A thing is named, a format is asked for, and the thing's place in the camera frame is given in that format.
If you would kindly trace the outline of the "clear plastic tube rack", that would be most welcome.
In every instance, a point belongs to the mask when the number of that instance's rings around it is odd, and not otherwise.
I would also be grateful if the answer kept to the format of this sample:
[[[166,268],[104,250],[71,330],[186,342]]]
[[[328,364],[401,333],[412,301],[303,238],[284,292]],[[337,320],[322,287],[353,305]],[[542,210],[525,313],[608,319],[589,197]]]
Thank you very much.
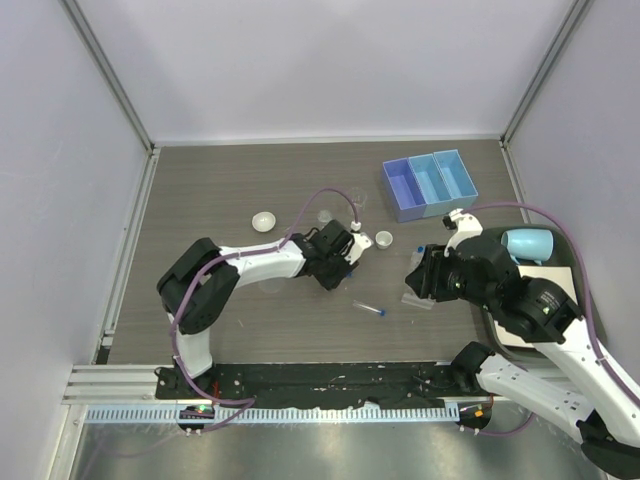
[[[418,253],[417,251],[414,251],[412,253],[406,275],[409,275],[417,268],[417,266],[419,265],[423,257],[423,254],[424,252]],[[404,292],[401,297],[401,302],[406,305],[413,306],[416,308],[421,308],[424,310],[431,310],[435,305],[435,302],[431,299],[419,298],[416,295],[416,293],[413,291],[413,289],[409,287],[407,284],[404,285]]]

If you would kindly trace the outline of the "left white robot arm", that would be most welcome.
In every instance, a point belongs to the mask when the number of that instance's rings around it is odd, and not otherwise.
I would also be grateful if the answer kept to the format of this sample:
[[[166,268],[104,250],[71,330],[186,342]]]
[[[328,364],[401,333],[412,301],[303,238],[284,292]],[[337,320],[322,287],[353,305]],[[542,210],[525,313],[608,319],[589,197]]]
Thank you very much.
[[[210,328],[236,290],[268,280],[313,277],[331,291],[372,245],[366,233],[336,220],[263,245],[232,248],[209,238],[194,242],[156,286],[172,324],[174,357],[182,370],[179,388],[193,399],[211,391]]]

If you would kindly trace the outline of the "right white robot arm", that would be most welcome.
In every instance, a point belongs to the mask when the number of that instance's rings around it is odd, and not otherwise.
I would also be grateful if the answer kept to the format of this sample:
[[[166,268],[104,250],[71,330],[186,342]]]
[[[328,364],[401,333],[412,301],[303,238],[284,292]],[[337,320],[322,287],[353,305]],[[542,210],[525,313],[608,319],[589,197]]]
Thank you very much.
[[[594,465],[618,479],[639,476],[639,386],[589,336],[586,316],[558,284],[523,276],[507,250],[480,235],[457,246],[426,246],[406,284],[421,299],[465,300],[531,344],[574,385],[562,389],[478,343],[453,360],[451,380],[465,395],[506,397],[555,424]]]

